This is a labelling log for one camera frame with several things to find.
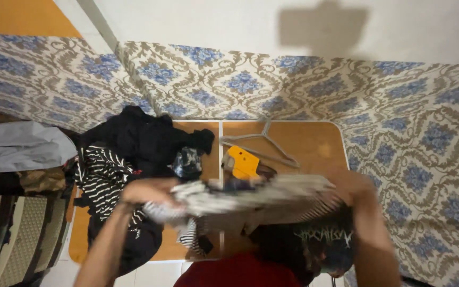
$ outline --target gray hanger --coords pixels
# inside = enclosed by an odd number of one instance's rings
[[[296,159],[294,159],[292,156],[287,154],[274,140],[272,140],[268,136],[268,129],[270,128],[270,124],[271,124],[270,118],[262,116],[262,117],[260,117],[258,119],[258,121],[263,121],[263,120],[265,121],[265,126],[263,127],[263,131],[261,133],[259,133],[259,134],[237,135],[237,136],[221,136],[219,138],[220,144],[226,145],[226,146],[230,146],[230,147],[238,146],[238,147],[241,147],[242,149],[244,149],[244,150],[246,150],[246,151],[248,151],[248,152],[250,152],[252,154],[258,155],[260,157],[264,157],[264,158],[267,158],[267,159],[278,161],[278,162],[280,162],[282,164],[285,164],[286,166],[300,168],[300,163]],[[249,149],[247,147],[243,147],[241,145],[236,145],[236,144],[230,142],[230,141],[233,141],[233,140],[241,140],[241,139],[244,139],[244,138],[253,138],[253,137],[264,137],[265,139],[270,141],[275,146],[275,148],[279,152],[281,152],[284,155],[284,157],[287,158],[287,159],[282,159],[282,158],[279,158],[279,157],[274,157],[274,156],[269,156],[269,155],[266,155],[266,154],[262,154],[262,153],[260,153],[258,151]]]

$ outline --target hand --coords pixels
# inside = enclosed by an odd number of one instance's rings
[[[366,175],[349,171],[343,168],[331,168],[325,174],[326,178],[335,185],[335,191],[348,206],[353,206],[362,198],[376,198],[376,188]]]
[[[151,201],[180,207],[181,205],[169,195],[171,189],[177,184],[176,178],[137,179],[125,186],[121,199],[131,203]]]

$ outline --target floral wallpaper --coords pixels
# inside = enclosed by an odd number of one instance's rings
[[[0,35],[0,112],[77,131],[127,104],[190,119],[329,120],[379,190],[401,271],[459,286],[459,65]],[[355,286],[354,271],[346,283]]]
[[[402,273],[459,286],[459,65],[137,42],[117,54],[157,113],[335,122],[350,168],[379,189]]]
[[[0,35],[0,112],[85,131],[128,104],[154,114],[116,55],[83,39]]]

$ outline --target yellow object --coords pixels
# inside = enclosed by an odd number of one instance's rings
[[[260,177],[256,173],[260,159],[246,150],[233,146],[224,155],[224,167],[232,170],[233,176],[238,179]]]
[[[0,34],[80,37],[53,0],[0,0]]]

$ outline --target person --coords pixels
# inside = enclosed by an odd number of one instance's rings
[[[355,273],[359,286],[401,285],[399,264],[382,217],[373,181],[356,172],[334,169],[324,175],[335,192],[353,207],[356,235]],[[158,202],[181,208],[169,196],[176,179],[142,179],[129,183],[104,227],[95,239],[74,283],[75,287],[112,286],[134,204]],[[176,281],[187,286],[300,286],[286,267],[260,261],[252,253],[241,253],[218,261],[193,263]]]

